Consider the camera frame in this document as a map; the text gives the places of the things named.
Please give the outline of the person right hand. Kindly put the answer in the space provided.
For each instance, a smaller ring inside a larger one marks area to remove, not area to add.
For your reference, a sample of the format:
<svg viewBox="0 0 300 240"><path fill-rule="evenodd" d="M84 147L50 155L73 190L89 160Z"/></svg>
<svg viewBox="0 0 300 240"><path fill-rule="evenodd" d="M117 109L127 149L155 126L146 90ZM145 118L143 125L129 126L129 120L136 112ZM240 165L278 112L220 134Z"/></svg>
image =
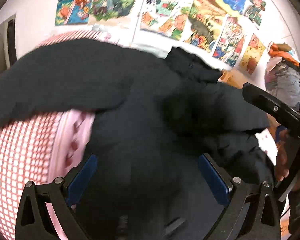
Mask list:
<svg viewBox="0 0 300 240"><path fill-rule="evenodd" d="M289 138L288 130L285 129L279 133L279 144L278 144L278 152L276 156L276 165L275 165L275 178L277 181L283 181L284 178L287 178L289 175L288 169L288 155L285 150L285 143ZM292 191L300 190L300 178L297 180L294 185Z"/></svg>

